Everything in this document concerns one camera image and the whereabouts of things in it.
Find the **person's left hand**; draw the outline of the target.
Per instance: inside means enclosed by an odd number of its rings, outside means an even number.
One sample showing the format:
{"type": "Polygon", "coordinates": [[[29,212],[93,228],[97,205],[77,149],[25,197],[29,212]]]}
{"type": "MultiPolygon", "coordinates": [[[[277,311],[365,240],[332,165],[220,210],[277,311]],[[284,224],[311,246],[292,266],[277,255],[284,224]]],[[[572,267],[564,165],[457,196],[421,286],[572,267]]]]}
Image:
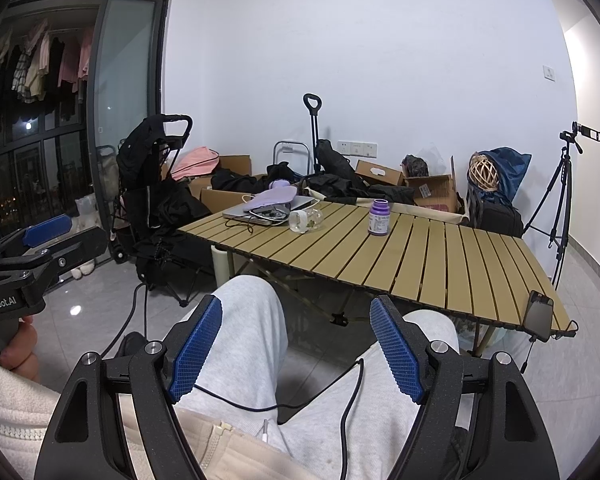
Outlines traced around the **person's left hand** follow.
{"type": "Polygon", "coordinates": [[[34,353],[37,342],[38,333],[33,326],[33,316],[25,316],[19,321],[17,333],[1,352],[1,367],[32,382],[39,382],[40,363],[34,353]]]}

